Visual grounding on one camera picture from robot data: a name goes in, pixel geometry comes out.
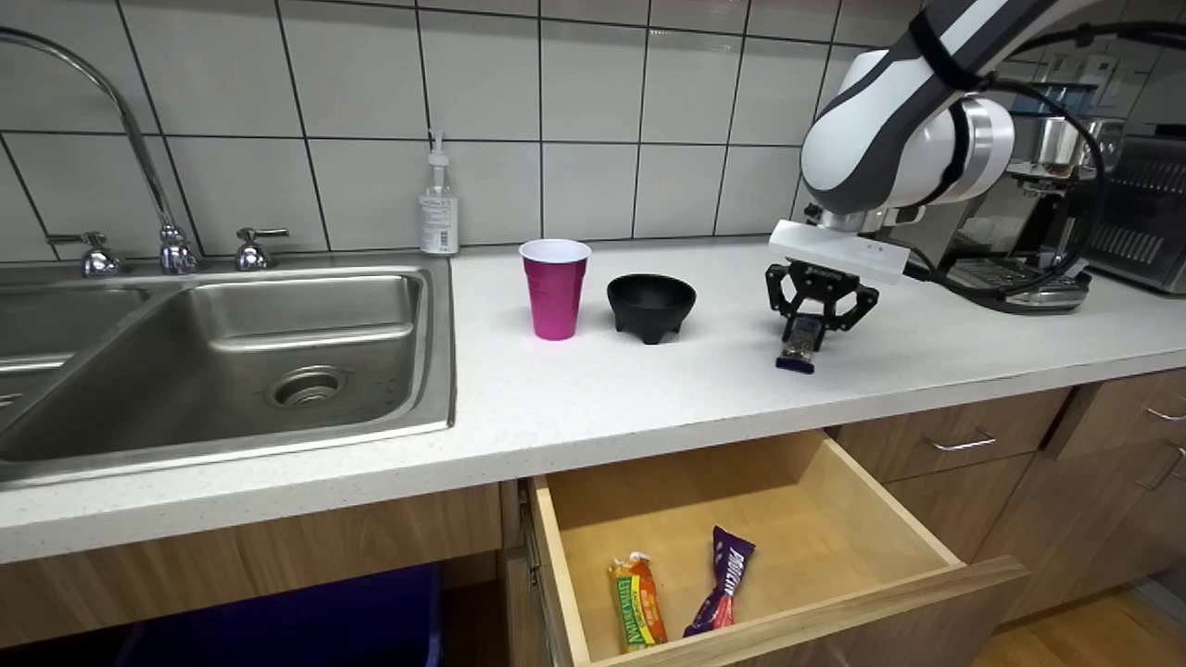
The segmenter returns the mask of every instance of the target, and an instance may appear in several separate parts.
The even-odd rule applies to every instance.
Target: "open drawer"
[[[755,543],[737,627],[681,638],[711,589],[711,525]],[[555,662],[968,662],[1023,579],[963,565],[822,433],[538,478],[533,535]],[[666,643],[623,657],[607,562],[633,548]]]

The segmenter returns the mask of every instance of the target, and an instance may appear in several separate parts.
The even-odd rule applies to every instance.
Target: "black bowl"
[[[646,346],[678,333],[681,317],[697,304],[697,289],[666,273],[623,273],[607,286],[617,326],[640,336]]]

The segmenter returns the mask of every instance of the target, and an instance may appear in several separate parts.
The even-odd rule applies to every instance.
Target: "red cup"
[[[590,243],[572,237],[538,237],[518,243],[518,254],[533,333],[545,341],[567,341],[577,330]]]

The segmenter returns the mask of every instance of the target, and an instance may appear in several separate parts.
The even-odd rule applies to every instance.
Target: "blue bin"
[[[412,565],[155,620],[121,667],[436,667],[440,570]]]

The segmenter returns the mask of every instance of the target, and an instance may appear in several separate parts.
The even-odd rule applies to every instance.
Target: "wooden cabinet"
[[[0,565],[0,648],[497,551],[492,484]]]
[[[842,426],[839,442],[961,558],[975,558],[1068,393]]]
[[[1032,580],[1012,620],[1148,579],[1186,554],[1186,375],[1148,375],[1074,393],[1008,501],[985,554],[1015,554]]]
[[[968,662],[1023,579],[963,565],[822,433],[554,475],[531,498],[561,662]],[[737,627],[681,642],[711,589],[711,525],[755,554]],[[633,548],[670,642],[618,657],[607,562]]]

